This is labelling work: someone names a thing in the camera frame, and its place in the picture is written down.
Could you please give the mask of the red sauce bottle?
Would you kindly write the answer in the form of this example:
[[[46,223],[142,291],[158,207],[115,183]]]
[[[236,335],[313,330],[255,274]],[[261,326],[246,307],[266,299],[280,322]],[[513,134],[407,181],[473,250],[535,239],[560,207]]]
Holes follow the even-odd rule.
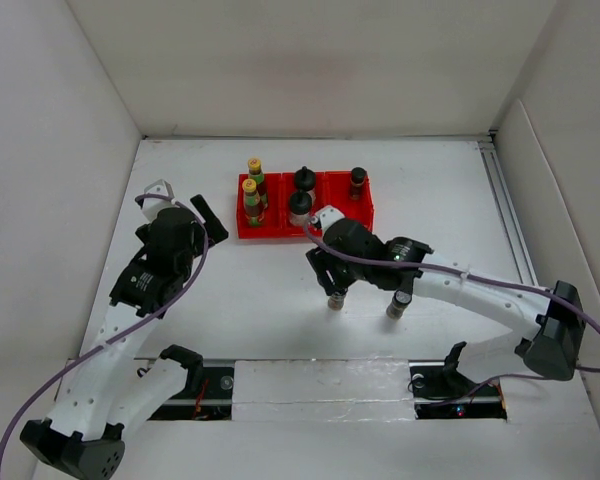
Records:
[[[247,162],[249,178],[257,184],[257,191],[262,201],[263,207],[268,207],[268,190],[266,184],[266,176],[262,170],[261,160],[259,158],[250,158]]]
[[[242,182],[242,201],[248,224],[250,226],[262,225],[267,206],[267,194],[261,192],[256,180],[247,178]]]

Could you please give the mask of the white salt shaker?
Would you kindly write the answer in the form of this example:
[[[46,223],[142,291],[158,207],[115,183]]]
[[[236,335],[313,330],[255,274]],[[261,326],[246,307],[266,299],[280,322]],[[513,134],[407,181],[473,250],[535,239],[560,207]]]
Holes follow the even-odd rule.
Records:
[[[313,170],[303,166],[294,173],[293,182],[296,190],[304,191],[311,197],[312,201],[315,201],[317,177]]]
[[[301,227],[309,218],[313,200],[309,193],[303,190],[297,190],[291,194],[288,201],[289,223],[293,226]]]

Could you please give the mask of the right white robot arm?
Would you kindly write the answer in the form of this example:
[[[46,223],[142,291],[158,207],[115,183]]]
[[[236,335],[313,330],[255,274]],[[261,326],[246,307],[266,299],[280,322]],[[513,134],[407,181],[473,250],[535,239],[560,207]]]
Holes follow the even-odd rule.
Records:
[[[343,307],[351,285],[366,282],[392,292],[386,314],[398,320],[414,298],[439,300],[494,321],[507,333],[454,344],[434,373],[436,398],[470,396],[505,375],[569,381],[574,377],[585,323],[577,289],[523,293],[519,285],[479,282],[468,269],[444,260],[427,244],[407,237],[382,241],[360,222],[333,207],[309,221],[321,239],[306,257],[333,310]]]

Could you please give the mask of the silver-lid spice jar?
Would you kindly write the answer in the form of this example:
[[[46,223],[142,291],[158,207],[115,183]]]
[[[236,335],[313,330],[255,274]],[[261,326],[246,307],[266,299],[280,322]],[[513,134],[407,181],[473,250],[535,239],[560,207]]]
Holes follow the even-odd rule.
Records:
[[[335,292],[334,294],[329,296],[327,305],[331,310],[339,311],[339,310],[343,309],[345,299],[346,299],[345,293]]]

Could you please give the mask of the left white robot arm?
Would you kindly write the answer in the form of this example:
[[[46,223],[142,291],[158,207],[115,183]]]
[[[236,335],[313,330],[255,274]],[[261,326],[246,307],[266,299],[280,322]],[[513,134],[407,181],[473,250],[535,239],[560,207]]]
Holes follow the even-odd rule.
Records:
[[[116,280],[94,343],[65,368],[72,377],[63,397],[20,434],[39,461],[74,479],[112,478],[132,433],[168,399],[204,388],[203,358],[192,350],[166,347],[143,375],[135,358],[228,232],[201,195],[189,206],[158,193],[136,199],[152,200],[163,205],[137,229],[142,247]]]

